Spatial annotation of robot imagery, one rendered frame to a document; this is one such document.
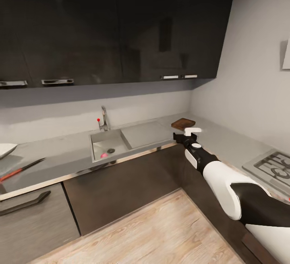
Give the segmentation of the parer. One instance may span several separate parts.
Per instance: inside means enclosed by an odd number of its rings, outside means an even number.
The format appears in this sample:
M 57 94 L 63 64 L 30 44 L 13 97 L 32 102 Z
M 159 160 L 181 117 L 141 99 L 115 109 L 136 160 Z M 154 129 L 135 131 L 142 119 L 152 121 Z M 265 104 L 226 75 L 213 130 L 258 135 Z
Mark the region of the parer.
M 44 159 L 44 158 L 43 158 L 43 159 Z M 43 159 L 40 159 L 40 160 L 38 160 L 38 161 L 36 161 L 36 162 L 30 164 L 30 165 L 27 165 L 27 166 L 25 166 L 25 167 L 23 167 L 23 168 L 21 168 L 21 169 L 18 169 L 18 170 L 14 171 L 14 172 L 9 173 L 8 175 L 6 175 L 6 176 L 0 178 L 0 182 L 2 182 L 3 180 L 5 180 L 5 179 L 7 179 L 7 178 L 9 178 L 9 177 L 11 177 L 11 176 L 13 176 L 13 175 L 15 175 L 15 174 L 21 172 L 22 170 L 26 169 L 27 167 L 32 166 L 33 164 L 35 164 L 35 163 L 37 163 L 37 162 L 39 162 L 39 161 L 41 161 L 41 160 L 43 160 Z

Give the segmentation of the cutting board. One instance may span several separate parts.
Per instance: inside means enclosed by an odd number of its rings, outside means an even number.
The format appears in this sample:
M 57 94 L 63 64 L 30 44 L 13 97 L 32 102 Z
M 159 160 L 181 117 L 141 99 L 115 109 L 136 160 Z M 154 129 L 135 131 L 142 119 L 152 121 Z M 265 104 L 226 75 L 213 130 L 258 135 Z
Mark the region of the cutting board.
M 185 130 L 185 128 L 190 128 L 194 124 L 195 124 L 195 121 L 188 120 L 188 119 L 185 119 L 185 118 L 181 118 L 180 120 L 175 121 L 171 125 L 176 127 L 176 128 L 180 128 L 182 130 Z

